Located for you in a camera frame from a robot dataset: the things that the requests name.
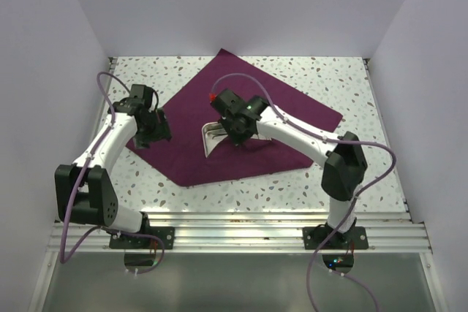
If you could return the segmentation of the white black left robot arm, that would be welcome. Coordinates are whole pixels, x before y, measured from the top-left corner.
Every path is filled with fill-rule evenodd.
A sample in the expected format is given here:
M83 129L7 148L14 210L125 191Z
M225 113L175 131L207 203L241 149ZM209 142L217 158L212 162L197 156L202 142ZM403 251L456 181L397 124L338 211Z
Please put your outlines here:
M143 224L143 213L118 203L110 173L128 142L149 148L170 140L165 113L158 108L156 91L132 85L129 96L114 102L102 129L91 145L72 164L55 171L58 216L65 224L90 224L122 231L135 248L144 248L152 231Z

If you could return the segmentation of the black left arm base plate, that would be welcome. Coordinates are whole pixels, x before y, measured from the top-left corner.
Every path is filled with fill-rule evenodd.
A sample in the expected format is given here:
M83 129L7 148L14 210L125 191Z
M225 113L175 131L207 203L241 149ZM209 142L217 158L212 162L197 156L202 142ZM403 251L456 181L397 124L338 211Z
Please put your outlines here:
M174 227L149 227L143 234L112 234L109 242L110 249L144 250L173 248L176 238Z

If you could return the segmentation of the purple cloth mat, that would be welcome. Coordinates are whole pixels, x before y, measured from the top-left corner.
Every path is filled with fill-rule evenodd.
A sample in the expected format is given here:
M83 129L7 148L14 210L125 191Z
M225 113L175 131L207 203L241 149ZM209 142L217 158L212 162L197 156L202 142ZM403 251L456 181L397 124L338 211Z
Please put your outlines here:
M236 146L223 140L209 156L204 154L201 135L205 123L218 118L208 102L215 81L247 100L262 91L250 79L266 88L273 102L287 113L312 126L332 132L342 119L341 113L327 107L281 80L254 67L234 54L220 50L167 103L163 110L172 138L155 142L150 148L127 148L178 186L196 186L308 168L312 160L277 142L250 139Z

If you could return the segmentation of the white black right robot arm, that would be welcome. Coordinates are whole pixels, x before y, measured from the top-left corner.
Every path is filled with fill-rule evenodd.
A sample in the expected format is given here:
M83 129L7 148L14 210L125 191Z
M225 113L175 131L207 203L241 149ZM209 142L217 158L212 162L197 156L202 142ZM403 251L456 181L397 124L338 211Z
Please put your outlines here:
M325 238L334 248L351 241L356 221L352 201L367 170L355 134L347 132L339 137L287 114L261 96L245 101L230 89L211 94L210 104L220 115L219 128L234 145L253 137L275 140L322 167L321 186L330 197Z

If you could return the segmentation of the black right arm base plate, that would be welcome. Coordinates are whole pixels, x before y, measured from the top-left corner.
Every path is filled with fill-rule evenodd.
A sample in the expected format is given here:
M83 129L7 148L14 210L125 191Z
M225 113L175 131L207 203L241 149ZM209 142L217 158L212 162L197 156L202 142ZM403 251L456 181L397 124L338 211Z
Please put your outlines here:
M330 227L319 225L316 227L304 227L302 229L303 245L306 250L315 250L324 239L332 232ZM325 244L323 250L366 250L369 242L364 227L353 227L345 233L336 232Z

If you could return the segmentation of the stainless steel tray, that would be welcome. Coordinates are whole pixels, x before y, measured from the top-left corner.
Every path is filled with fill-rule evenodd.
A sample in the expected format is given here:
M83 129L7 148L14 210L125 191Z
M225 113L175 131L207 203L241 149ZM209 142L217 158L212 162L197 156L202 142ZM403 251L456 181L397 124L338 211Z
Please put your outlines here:
M248 140L272 140L270 137L259 134L254 126L247 127L243 132L239 132L234 130L234 128L226 130L220 122L206 123L203 125L201 133L206 158L224 140L229 140L235 146L243 145Z

